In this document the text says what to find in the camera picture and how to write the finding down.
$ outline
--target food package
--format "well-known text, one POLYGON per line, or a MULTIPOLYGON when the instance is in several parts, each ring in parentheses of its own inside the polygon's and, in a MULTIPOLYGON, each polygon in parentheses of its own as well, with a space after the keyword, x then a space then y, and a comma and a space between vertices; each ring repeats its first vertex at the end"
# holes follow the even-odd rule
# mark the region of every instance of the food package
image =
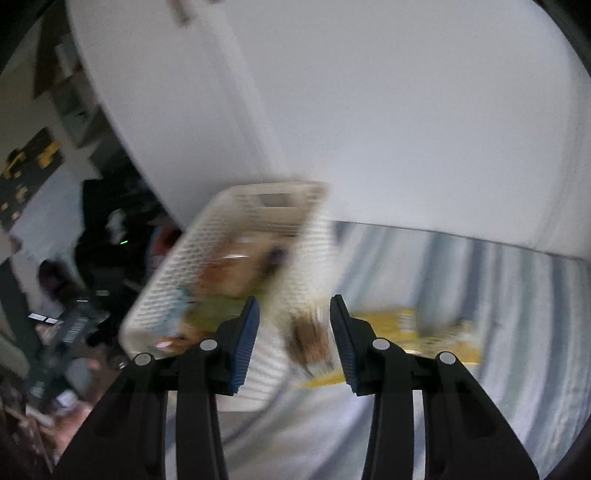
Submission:
POLYGON ((329 328, 319 307, 291 315, 290 332, 285 340, 287 352, 308 377, 316 378, 335 368, 329 328))
POLYGON ((290 243, 271 232, 244 232, 222 242, 197 282, 197 296, 247 296, 281 265, 290 243))
MULTIPOLYGON (((478 366, 481 362, 482 355, 475 346, 473 322, 470 320, 462 319, 434 335, 421 337, 413 309, 354 313, 352 317, 366 320, 378 337, 396 343, 406 353, 435 358, 439 352, 453 352, 468 368, 478 366)), ((310 380, 303 388, 316 388, 344 381, 343 372, 334 371, 310 380)))

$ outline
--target perforated basket wall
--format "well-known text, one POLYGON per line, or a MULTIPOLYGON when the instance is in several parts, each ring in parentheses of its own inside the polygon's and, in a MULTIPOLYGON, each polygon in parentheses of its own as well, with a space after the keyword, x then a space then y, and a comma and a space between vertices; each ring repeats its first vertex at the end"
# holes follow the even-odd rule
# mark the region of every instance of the perforated basket wall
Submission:
POLYGON ((162 357, 153 345, 174 304, 175 289, 185 286, 193 291, 213 250, 235 231, 297 235, 271 294, 261 304, 261 328, 270 328, 264 335, 272 330, 282 335, 290 312, 317 301, 328 302, 335 243, 323 212, 325 198, 326 186, 318 182, 247 185, 219 193, 184 233, 129 311, 119 335, 127 354, 133 357, 148 351, 162 357))

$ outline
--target striped fabric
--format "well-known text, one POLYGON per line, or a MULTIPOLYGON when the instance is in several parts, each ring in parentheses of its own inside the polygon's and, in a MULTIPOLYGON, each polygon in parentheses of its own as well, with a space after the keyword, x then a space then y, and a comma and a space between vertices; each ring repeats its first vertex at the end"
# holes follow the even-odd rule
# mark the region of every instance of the striped fabric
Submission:
MULTIPOLYGON (((476 376, 544 478, 591 411, 587 263, 442 233, 351 223, 337 223, 336 231, 335 293, 349 310, 413 307, 424 333, 474 321, 483 352, 476 376)), ((371 398, 342 384, 282 391, 243 418, 222 413, 221 424, 234 432, 224 442, 230 477, 360 478, 371 410, 371 398)), ((420 479, 422 407, 415 425, 420 479)))

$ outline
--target white plastic basket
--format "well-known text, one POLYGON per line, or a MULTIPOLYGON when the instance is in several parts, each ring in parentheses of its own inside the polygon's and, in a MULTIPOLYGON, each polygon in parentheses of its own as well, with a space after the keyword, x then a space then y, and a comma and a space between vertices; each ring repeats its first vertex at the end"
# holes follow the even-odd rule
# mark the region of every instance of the white plastic basket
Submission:
POLYGON ((153 345, 174 306, 176 289, 194 289, 216 246, 232 232, 297 234, 271 294, 261 304, 251 367, 238 395, 247 397, 252 390, 251 399, 264 403, 289 370, 281 344, 290 312, 329 301, 335 242, 323 212, 326 195, 326 185, 319 182, 244 185, 219 193, 184 233, 127 314, 119 334, 127 354, 133 357, 147 351, 157 358, 163 356, 153 345))

